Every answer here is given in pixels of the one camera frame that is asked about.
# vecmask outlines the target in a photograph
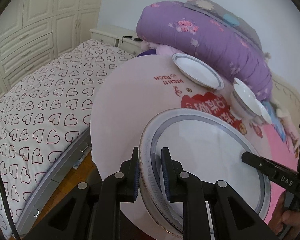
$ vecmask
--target metal screw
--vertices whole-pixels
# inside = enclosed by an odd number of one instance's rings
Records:
[[[114,175],[114,177],[116,179],[122,179],[124,177],[124,173],[119,171]]]
[[[189,177],[189,173],[187,173],[187,172],[185,172],[185,171],[183,171],[183,172],[180,172],[180,177],[181,178],[183,178],[183,179],[186,179],[186,178],[188,178]]]
[[[80,182],[78,184],[78,188],[79,189],[85,189],[88,186],[88,184],[86,182]]]
[[[226,187],[227,186],[227,183],[223,180],[219,180],[217,184],[218,184],[219,187]]]

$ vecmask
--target gray bed frame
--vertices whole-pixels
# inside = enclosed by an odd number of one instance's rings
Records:
[[[60,155],[28,198],[16,224],[21,237],[30,231],[41,210],[74,164],[91,149],[89,127]]]

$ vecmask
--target wooden floor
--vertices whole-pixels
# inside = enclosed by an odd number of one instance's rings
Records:
[[[65,195],[67,195],[79,182],[85,181],[89,173],[95,168],[92,162],[91,153],[83,160],[77,170],[71,169],[58,188],[52,194],[40,215],[38,216],[34,226],[55,206]],[[120,215],[120,240],[154,240],[146,235],[135,225],[133,225],[124,215]]]

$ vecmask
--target gray pillow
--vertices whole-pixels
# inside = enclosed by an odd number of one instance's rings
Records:
[[[235,33],[248,41],[253,47],[261,50],[261,42],[255,29],[243,19],[210,0],[188,0],[185,7],[206,14],[218,22],[232,28]]]

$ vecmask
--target purple blanket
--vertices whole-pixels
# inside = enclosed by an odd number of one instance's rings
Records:
[[[264,56],[230,28],[185,8],[184,3],[163,1],[147,6],[136,31],[143,40],[197,57],[230,82],[239,78],[260,101],[271,96],[271,72]]]

